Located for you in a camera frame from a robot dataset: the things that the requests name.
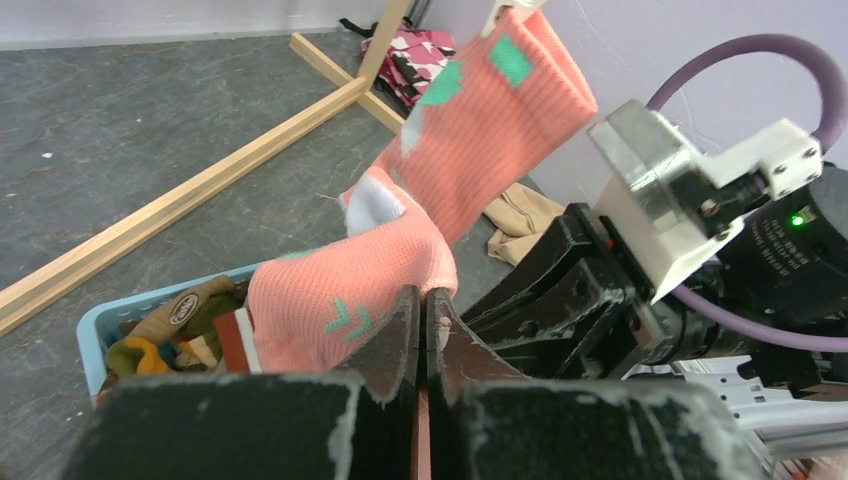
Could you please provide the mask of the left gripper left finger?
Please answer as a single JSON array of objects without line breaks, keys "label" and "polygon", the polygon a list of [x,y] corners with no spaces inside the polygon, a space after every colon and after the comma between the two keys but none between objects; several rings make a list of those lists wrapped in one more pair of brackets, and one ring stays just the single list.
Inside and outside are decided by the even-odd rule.
[{"label": "left gripper left finger", "polygon": [[419,291],[326,372],[139,377],[96,410],[67,479],[412,479]]}]

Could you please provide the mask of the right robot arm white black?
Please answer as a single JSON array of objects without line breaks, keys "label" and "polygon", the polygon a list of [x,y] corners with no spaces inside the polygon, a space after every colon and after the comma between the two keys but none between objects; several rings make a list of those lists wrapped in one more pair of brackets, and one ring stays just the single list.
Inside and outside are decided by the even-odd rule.
[{"label": "right robot arm white black", "polygon": [[847,174],[754,211],[743,232],[685,281],[771,331],[754,338],[654,288],[613,223],[584,203],[557,216],[465,323],[522,373],[621,377],[636,365],[743,356],[739,375],[794,398],[847,397]]}]

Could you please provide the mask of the grey brown striped sock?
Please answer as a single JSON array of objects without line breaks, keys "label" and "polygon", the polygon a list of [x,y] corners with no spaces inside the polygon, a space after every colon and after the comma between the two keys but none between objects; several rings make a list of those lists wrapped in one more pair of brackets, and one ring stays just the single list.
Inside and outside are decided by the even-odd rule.
[{"label": "grey brown striped sock", "polygon": [[226,313],[214,320],[225,369],[229,373],[262,372],[254,338],[254,325],[246,307]]}]

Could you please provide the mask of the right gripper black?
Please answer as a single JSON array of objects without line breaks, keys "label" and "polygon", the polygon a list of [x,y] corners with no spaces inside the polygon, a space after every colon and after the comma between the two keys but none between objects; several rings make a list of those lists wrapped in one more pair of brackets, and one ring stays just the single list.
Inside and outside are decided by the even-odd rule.
[{"label": "right gripper black", "polygon": [[461,317],[525,375],[621,378],[670,361],[685,335],[681,312],[652,304],[654,292],[611,220],[572,203]]}]

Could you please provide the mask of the white clip hanger frame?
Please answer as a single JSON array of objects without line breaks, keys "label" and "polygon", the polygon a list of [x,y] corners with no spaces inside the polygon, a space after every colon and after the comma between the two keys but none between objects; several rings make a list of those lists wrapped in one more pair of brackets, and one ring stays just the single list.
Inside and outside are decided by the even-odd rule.
[{"label": "white clip hanger frame", "polygon": [[516,19],[523,22],[546,3],[547,0],[497,0],[493,3],[479,36],[481,38],[488,37],[496,27],[498,18],[504,13],[512,13]]}]

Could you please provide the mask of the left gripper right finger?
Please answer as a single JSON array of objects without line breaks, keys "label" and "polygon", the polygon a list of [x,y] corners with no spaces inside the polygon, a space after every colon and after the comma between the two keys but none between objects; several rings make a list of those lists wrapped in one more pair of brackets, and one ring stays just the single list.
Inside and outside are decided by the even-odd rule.
[{"label": "left gripper right finger", "polygon": [[461,320],[426,301],[434,479],[758,479],[729,411],[680,380],[522,375]]}]

